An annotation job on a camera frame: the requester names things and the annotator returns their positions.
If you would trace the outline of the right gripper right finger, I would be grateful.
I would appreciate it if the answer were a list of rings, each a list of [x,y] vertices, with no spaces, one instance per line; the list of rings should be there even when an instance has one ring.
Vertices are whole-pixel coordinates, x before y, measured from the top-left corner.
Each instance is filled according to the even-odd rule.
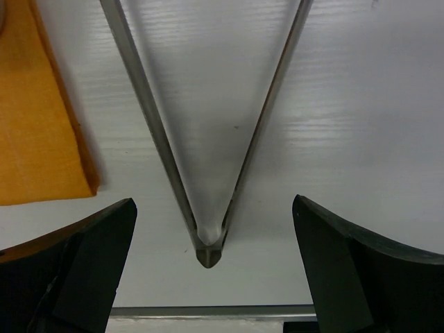
[[[443,256],[297,195],[293,224],[321,332],[442,332]]]

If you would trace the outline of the metal tongs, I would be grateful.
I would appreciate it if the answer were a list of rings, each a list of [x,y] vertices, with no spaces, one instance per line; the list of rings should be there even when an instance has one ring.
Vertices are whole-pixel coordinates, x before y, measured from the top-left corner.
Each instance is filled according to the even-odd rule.
[[[187,231],[196,252],[196,259],[205,268],[212,268],[220,261],[223,248],[229,233],[230,225],[233,221],[234,212],[242,195],[244,186],[248,179],[250,165],[255,156],[256,147],[264,132],[268,121],[273,113],[273,108],[287,69],[291,63],[293,53],[299,42],[300,35],[305,26],[312,1],[301,1],[295,13],[291,28],[287,35],[285,44],[280,54],[279,61],[273,74],[273,78],[268,87],[266,97],[258,116],[255,129],[253,131],[248,149],[242,162],[237,181],[235,183],[230,201],[221,222],[221,233],[219,238],[211,245],[205,244],[198,236],[198,225],[196,217],[191,207],[184,182],[182,181],[178,164],[174,157],[170,141],[167,137],[164,124],[162,122],[159,109],[153,96],[150,83],[143,68],[141,58],[137,51],[135,41],[128,21],[124,14],[120,1],[101,1],[100,2],[108,26],[112,32],[115,44],[126,68],[126,72],[133,86],[139,106],[145,118],[145,122],[150,131],[153,143],[157,149],[158,155],[162,161],[164,170],[169,179],[176,202],[182,213]]]

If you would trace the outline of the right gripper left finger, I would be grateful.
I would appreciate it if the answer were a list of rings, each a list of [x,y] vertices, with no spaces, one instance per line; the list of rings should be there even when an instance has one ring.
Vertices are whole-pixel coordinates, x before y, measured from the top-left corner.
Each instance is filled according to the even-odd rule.
[[[125,198],[1,250],[1,331],[104,332],[136,220]]]

